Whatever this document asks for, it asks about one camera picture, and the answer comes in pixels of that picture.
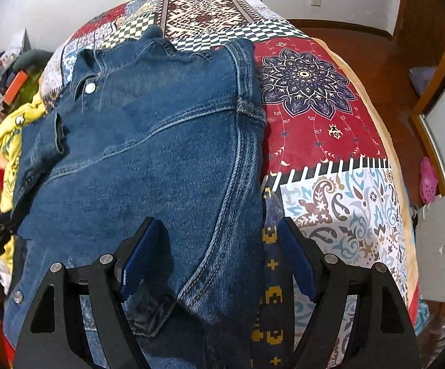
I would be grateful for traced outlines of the blue denim jacket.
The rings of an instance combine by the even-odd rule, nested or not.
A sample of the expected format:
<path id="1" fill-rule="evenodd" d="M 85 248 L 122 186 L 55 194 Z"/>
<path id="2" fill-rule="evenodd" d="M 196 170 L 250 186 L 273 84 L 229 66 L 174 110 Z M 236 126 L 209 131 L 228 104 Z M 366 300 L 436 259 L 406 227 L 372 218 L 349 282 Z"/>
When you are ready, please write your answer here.
<path id="1" fill-rule="evenodd" d="M 149 364 L 249 367 L 266 123 L 247 39 L 184 52 L 152 26 L 81 50 L 56 107 L 22 130 L 8 342 L 53 263 L 88 265 L 151 216 L 165 232 L 141 255 L 146 276 L 124 305 Z"/>

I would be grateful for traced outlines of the yellow printed garment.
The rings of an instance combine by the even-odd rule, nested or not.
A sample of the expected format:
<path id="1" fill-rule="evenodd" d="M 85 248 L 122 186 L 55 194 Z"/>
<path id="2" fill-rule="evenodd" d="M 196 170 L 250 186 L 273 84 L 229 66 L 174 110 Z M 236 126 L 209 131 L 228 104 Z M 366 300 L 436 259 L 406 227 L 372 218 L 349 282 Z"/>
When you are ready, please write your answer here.
<path id="1" fill-rule="evenodd" d="M 12 210 L 13 196 L 22 150 L 22 131 L 46 114 L 46 105 L 37 93 L 30 102 L 7 115 L 0 124 L 0 163 L 3 163 L 3 180 L 0 211 Z"/>

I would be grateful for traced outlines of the green patterned cloth pile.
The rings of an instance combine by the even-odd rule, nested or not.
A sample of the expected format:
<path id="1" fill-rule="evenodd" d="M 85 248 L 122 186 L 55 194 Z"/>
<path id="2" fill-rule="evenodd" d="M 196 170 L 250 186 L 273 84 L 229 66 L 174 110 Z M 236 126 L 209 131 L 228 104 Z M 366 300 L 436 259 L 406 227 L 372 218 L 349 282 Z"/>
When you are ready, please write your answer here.
<path id="1" fill-rule="evenodd" d="M 31 102 L 33 96 L 38 92 L 40 86 L 40 79 L 43 74 L 43 70 L 36 71 L 19 71 L 19 75 L 25 74 L 26 80 L 21 84 L 21 87 L 15 98 L 13 99 L 9 113 L 13 113 L 23 104 Z"/>

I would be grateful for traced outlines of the orange box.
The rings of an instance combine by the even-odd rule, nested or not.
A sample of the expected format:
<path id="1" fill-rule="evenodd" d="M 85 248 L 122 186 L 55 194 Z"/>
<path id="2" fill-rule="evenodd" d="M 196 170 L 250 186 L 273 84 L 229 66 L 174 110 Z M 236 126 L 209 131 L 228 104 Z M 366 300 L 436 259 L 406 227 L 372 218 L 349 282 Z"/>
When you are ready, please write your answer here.
<path id="1" fill-rule="evenodd" d="M 29 75 L 25 71 L 19 71 L 17 74 L 15 74 L 15 77 L 9 84 L 9 87 L 7 88 L 6 93 L 3 96 L 3 102 L 5 104 L 12 104 L 28 77 Z"/>

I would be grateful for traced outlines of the pink croc shoe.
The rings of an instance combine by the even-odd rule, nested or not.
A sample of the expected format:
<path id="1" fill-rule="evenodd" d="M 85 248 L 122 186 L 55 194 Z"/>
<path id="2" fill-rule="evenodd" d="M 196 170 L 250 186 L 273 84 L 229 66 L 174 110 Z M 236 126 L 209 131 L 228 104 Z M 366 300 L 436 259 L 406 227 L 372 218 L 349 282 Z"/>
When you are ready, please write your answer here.
<path id="1" fill-rule="evenodd" d="M 419 165 L 419 196 L 424 204 L 433 202 L 437 195 L 438 177 L 433 169 L 430 159 L 423 157 Z"/>

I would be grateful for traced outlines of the dark grey plush item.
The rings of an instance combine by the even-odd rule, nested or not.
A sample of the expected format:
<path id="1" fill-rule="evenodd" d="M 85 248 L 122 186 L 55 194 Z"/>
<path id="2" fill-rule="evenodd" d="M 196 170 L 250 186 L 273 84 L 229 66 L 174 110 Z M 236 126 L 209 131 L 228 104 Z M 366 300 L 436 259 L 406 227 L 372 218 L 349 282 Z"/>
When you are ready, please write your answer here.
<path id="1" fill-rule="evenodd" d="M 12 64 L 12 70 L 15 73 L 30 67 L 44 68 L 53 53 L 41 49 L 31 49 L 22 53 Z"/>

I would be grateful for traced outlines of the patchwork patterned bedspread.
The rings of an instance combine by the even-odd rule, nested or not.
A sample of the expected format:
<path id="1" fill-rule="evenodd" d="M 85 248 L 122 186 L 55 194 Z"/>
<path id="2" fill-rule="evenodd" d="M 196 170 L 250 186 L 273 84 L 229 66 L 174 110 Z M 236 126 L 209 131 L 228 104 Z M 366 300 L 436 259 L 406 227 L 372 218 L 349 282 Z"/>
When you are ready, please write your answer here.
<path id="1" fill-rule="evenodd" d="M 40 86 L 44 104 L 57 106 L 79 51 L 138 39 L 151 24 L 184 51 L 218 48 L 236 38 L 255 44 L 267 114 L 266 269 L 252 366 L 284 367 L 313 310 L 284 265 L 277 234 L 283 216 L 349 265 L 383 262 L 409 316 L 415 316 L 419 272 L 409 199 L 388 130 L 349 65 L 261 0 L 123 3 L 83 25 L 55 51 Z"/>

